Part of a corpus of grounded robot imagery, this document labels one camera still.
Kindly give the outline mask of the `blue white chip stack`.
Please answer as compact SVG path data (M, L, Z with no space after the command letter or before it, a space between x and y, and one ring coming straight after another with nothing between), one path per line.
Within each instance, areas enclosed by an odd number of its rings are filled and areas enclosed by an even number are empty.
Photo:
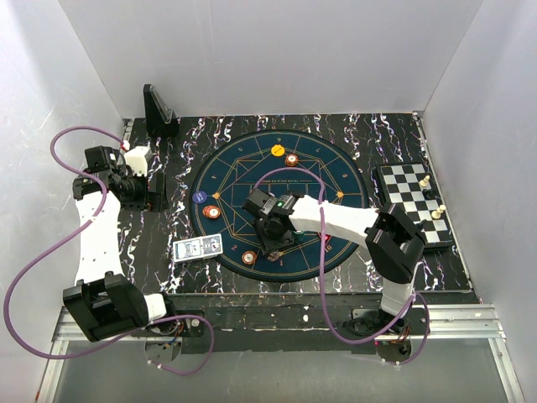
M281 253L279 251L273 251L266 256L268 261L274 262L279 260Z

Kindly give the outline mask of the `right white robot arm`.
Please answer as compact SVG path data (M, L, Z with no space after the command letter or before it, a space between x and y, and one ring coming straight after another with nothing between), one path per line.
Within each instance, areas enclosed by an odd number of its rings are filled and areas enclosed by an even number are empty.
M381 327L395 334L409 325L410 314L404 305L414 288L426 240L421 226L402 207L390 203L379 210L345 207L292 191L276 197L255 188L242 208L253 216L264 254L289 243L292 233L299 231L344 239L367 249L383 277Z

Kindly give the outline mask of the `red yellow chips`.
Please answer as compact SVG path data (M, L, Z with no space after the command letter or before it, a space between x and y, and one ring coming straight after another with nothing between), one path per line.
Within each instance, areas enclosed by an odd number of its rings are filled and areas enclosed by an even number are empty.
M296 154L288 154L285 158L285 164L290 167L294 167L298 164L299 158Z
M221 216L221 209L214 205L205 206L202 210L203 215L209 219L217 219Z

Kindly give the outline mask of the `purple small blind button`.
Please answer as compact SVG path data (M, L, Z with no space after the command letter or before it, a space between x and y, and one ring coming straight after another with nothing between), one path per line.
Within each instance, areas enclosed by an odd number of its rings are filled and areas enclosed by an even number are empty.
M195 204L202 204L206 202L208 195L205 191L196 191L193 193L191 198Z

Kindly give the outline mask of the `red yellow chip stack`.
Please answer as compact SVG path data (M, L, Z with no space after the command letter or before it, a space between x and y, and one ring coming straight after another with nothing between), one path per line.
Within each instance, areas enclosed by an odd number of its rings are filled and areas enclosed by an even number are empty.
M248 250L242 254L242 262L246 265L254 264L256 261L257 255L251 251Z

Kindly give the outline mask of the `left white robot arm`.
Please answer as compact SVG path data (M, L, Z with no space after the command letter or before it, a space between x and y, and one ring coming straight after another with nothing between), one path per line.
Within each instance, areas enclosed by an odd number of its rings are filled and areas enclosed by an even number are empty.
M63 302L91 342L150 325L172 334L178 315L160 293L145 295L123 273L118 245L120 211L162 212L168 207L165 174L149 173L153 152L137 146L121 153L107 146L85 151L87 167L73 182L82 224L75 284Z

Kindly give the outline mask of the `yellow round dealer button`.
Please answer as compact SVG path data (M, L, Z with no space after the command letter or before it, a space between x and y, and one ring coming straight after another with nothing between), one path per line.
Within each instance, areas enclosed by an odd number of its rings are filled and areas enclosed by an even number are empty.
M285 148L281 144L275 144L271 148L271 154L276 157L283 156L285 154Z

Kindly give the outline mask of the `red black triangle marker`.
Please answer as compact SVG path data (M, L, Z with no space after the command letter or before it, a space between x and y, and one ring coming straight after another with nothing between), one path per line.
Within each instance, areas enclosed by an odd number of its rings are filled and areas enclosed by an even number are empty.
M332 246L330 244L330 241L331 241L331 236L330 235L326 235L324 237L324 240L325 240L325 247L324 247L324 250L326 252L330 252L332 250Z

